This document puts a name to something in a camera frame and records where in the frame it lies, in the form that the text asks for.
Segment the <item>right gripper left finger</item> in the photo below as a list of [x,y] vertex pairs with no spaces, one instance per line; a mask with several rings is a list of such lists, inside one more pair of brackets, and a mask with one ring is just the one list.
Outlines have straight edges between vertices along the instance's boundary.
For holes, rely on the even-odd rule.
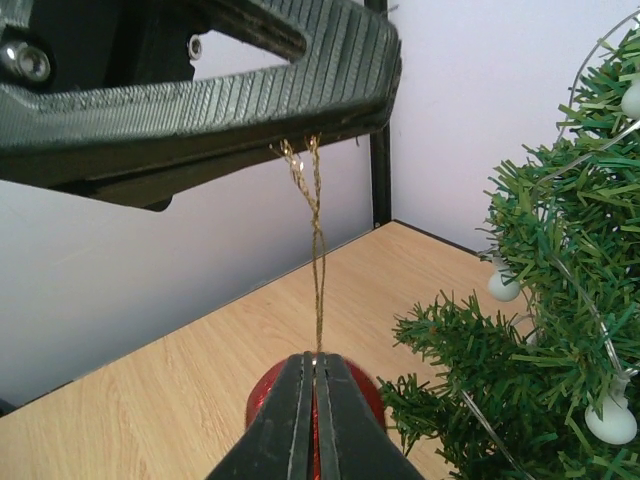
[[290,356],[241,439],[210,479],[309,479],[313,474],[312,354]]

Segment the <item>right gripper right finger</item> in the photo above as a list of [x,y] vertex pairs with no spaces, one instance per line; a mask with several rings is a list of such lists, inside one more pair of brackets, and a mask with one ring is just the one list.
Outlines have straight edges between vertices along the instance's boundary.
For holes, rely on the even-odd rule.
[[316,477],[421,479],[387,434],[373,380],[338,355],[316,355]]

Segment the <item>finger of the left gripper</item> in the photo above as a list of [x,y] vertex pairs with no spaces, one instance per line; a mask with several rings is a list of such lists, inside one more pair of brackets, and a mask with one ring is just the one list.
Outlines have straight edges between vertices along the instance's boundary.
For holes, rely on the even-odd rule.
[[383,128],[400,75],[353,1],[5,1],[1,177],[161,211],[282,141]]

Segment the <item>red ball ornament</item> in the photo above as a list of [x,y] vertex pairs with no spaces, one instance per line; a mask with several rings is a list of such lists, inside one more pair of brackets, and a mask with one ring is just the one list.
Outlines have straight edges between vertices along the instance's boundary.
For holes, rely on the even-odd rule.
[[[311,252],[312,252],[312,275],[314,281],[315,294],[315,353],[323,350],[324,334],[324,297],[326,281],[326,253],[327,244],[325,235],[321,227],[321,191],[322,180],[320,174],[320,154],[319,137],[311,136],[305,140],[305,146],[311,155],[311,172],[313,175],[312,185],[306,180],[304,173],[304,162],[301,156],[294,150],[293,145],[284,139],[279,147],[271,146],[274,152],[280,153],[285,159],[291,179],[298,191],[306,200],[311,212]],[[347,367],[355,374],[356,385],[364,395],[367,405],[371,408],[374,418],[382,427],[387,430],[383,402],[380,398],[377,387],[372,379],[357,365],[347,360]],[[255,419],[259,410],[263,406],[267,394],[275,383],[277,375],[280,373],[284,362],[281,361],[271,367],[258,381],[250,392],[245,408],[245,426],[248,427]]]

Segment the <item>small green christmas tree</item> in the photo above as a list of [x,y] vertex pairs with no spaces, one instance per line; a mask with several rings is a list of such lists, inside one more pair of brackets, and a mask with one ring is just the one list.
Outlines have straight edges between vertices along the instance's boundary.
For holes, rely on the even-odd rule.
[[381,385],[401,448],[422,439],[454,479],[639,475],[639,17],[579,67],[558,136],[503,160],[486,220],[491,295],[440,293],[396,320],[435,367]]

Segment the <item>fairy light string white beads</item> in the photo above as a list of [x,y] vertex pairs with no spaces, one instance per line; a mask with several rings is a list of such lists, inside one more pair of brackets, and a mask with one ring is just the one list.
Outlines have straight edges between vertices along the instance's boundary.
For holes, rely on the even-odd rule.
[[488,249],[499,295],[512,285],[529,332],[511,356],[533,384],[509,441],[465,403],[515,479],[639,475],[639,16],[603,34],[578,68],[550,146],[502,161]]

